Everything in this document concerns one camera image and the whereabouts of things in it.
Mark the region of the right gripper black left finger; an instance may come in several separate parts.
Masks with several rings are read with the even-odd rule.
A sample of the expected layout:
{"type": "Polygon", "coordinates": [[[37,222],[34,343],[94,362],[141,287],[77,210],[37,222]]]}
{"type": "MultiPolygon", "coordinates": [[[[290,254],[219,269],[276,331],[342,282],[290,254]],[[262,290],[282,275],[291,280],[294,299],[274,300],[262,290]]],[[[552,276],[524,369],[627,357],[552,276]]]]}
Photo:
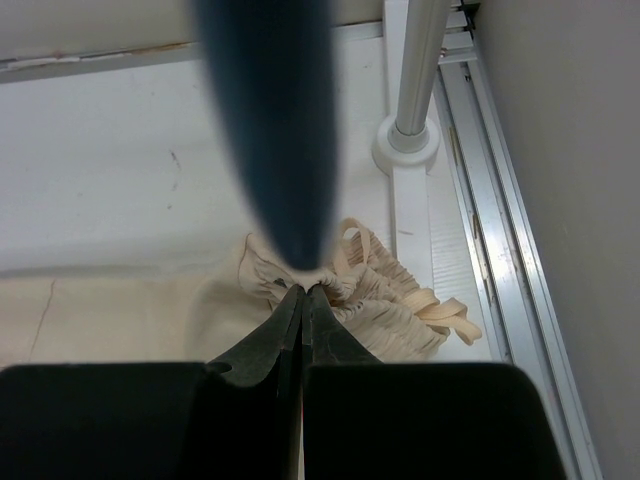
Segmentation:
{"type": "Polygon", "coordinates": [[[1,374],[5,479],[294,479],[303,291],[210,362],[1,374]]]}

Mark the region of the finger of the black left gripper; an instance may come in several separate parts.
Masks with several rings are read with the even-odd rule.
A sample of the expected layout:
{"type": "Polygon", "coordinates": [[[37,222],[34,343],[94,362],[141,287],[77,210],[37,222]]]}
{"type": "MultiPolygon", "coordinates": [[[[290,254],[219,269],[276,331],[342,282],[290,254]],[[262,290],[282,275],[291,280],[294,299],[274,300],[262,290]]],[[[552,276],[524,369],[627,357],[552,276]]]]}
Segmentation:
{"type": "Polygon", "coordinates": [[[328,1],[194,1],[210,88],[249,206],[292,268],[327,259],[339,156],[328,1]]]}

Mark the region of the beige trousers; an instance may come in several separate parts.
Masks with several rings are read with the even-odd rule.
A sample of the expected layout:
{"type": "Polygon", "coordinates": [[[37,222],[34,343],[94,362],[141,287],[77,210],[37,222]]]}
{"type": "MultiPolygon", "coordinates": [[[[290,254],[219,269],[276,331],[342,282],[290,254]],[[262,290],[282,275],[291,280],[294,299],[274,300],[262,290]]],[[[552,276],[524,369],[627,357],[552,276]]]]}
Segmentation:
{"type": "Polygon", "coordinates": [[[320,287],[330,310],[385,362],[431,359],[450,335],[482,332],[465,304],[419,285],[376,235],[343,220],[333,259],[288,267],[255,233],[221,267],[164,278],[80,276],[1,283],[1,363],[207,361],[244,339],[294,286],[320,287]]]}

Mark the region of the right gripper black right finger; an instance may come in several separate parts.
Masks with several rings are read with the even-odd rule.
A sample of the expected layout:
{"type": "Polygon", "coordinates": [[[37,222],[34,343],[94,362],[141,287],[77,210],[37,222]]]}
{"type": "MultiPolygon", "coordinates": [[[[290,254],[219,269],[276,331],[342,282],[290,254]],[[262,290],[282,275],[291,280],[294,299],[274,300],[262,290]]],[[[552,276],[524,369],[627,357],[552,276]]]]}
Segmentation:
{"type": "Polygon", "coordinates": [[[563,479],[540,396],[493,362],[377,360],[314,286],[303,317],[309,479],[563,479]]]}

